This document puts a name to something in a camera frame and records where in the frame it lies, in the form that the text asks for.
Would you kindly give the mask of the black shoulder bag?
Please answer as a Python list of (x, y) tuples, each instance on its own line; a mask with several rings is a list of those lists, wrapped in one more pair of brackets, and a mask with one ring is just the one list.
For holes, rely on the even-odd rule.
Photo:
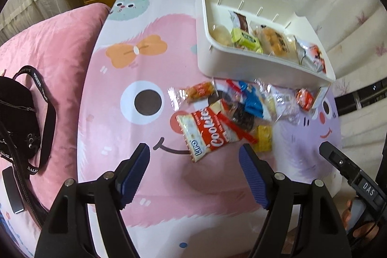
[[(43, 130), (30, 89), (16, 80), (20, 75), (31, 77), (47, 103)], [(43, 77), (34, 67), (24, 66), (12, 78), (1, 77), (1, 123), (15, 144), (22, 171), (34, 176), (49, 160), (56, 128), (56, 110), (45, 91)]]

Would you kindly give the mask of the person's hand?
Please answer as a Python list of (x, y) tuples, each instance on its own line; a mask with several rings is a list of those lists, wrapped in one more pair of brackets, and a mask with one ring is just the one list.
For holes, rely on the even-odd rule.
[[(342, 223), (344, 228), (348, 229), (348, 223), (351, 219), (351, 209), (352, 209), (352, 203), (353, 200), (349, 200), (346, 203), (346, 209), (342, 213)], [(362, 227), (356, 229), (353, 232), (353, 237), (356, 239), (362, 238), (366, 241), (371, 241), (379, 232), (379, 227), (375, 225), (374, 223), (367, 223), (363, 225)]]

